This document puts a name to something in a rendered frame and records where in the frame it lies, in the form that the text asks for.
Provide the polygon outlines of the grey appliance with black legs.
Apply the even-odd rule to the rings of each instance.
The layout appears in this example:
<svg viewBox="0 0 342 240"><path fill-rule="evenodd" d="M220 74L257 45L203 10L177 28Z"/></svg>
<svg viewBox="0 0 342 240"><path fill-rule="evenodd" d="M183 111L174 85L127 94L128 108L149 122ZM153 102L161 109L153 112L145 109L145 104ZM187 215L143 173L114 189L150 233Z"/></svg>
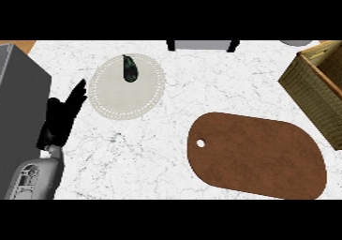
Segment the grey appliance with black legs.
<svg viewBox="0 0 342 240"><path fill-rule="evenodd" d="M229 53L236 51L237 40L168 40L168 50L224 50Z"/></svg>

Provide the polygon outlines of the brown wicker basket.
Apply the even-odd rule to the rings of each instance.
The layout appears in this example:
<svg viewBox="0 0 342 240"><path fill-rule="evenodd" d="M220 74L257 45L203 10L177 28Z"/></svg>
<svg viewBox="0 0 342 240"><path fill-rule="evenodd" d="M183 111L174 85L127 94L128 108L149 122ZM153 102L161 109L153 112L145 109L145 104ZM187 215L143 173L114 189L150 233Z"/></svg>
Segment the brown wicker basket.
<svg viewBox="0 0 342 240"><path fill-rule="evenodd" d="M342 150L342 40L299 51L279 83L332 148Z"/></svg>

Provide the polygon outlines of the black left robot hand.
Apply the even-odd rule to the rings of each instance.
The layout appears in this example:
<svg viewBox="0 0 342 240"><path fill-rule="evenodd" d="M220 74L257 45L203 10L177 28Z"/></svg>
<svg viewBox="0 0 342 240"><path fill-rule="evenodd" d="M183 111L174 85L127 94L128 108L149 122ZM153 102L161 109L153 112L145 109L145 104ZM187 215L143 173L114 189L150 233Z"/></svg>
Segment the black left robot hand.
<svg viewBox="0 0 342 240"><path fill-rule="evenodd" d="M65 145L86 100L86 80L80 80L65 101L56 97L47 99L46 118L36 143L37 149L46 150L50 145L59 147Z"/></svg>

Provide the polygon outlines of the brown wooden cutting board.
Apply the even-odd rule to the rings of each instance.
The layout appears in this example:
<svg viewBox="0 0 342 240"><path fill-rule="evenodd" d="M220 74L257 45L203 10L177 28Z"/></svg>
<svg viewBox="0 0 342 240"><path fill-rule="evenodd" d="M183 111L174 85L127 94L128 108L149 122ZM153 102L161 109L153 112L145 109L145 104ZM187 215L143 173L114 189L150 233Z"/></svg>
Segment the brown wooden cutting board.
<svg viewBox="0 0 342 240"><path fill-rule="evenodd" d="M326 184L323 155L307 132L283 121L209 112L193 121L187 159L211 186L282 199L315 199Z"/></svg>

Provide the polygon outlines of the dark green vegetable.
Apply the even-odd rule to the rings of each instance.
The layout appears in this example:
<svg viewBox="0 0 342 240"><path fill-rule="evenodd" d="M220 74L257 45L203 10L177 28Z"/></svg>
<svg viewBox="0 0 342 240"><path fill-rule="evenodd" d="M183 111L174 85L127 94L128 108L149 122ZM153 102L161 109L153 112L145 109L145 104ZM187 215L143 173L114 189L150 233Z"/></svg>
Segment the dark green vegetable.
<svg viewBox="0 0 342 240"><path fill-rule="evenodd" d="M124 58L124 79L128 83L133 83L139 77L137 66L130 56L122 55L122 58Z"/></svg>

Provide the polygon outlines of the round pale placemat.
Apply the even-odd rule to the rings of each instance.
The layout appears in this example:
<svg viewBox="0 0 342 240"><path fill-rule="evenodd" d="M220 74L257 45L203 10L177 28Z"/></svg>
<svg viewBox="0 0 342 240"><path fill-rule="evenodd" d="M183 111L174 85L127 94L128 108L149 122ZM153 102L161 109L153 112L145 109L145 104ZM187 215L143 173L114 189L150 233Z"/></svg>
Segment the round pale placemat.
<svg viewBox="0 0 342 240"><path fill-rule="evenodd" d="M165 89L165 73L158 62L146 55L128 53L137 68L137 79L124 79L124 57L117 55L97 68L89 82L87 98L102 117L134 119L156 105Z"/></svg>

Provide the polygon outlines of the grey round object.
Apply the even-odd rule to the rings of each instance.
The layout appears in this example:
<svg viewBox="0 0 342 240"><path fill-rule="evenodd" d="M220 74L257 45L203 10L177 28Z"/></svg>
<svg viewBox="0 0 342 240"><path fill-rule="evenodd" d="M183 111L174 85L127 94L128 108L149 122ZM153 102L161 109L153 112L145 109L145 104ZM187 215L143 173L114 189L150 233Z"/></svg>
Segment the grey round object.
<svg viewBox="0 0 342 240"><path fill-rule="evenodd" d="M307 46L312 42L312 40L280 40L280 41L284 45L293 47Z"/></svg>

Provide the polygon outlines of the large dark grey appliance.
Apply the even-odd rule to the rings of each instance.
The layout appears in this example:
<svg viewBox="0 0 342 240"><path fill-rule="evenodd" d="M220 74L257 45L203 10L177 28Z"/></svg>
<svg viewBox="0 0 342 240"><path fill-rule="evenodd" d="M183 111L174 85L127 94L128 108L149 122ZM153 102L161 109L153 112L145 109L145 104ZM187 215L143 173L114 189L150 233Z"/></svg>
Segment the large dark grey appliance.
<svg viewBox="0 0 342 240"><path fill-rule="evenodd" d="M11 44L0 45L0 199L18 165L40 155L37 137L44 122L52 77Z"/></svg>

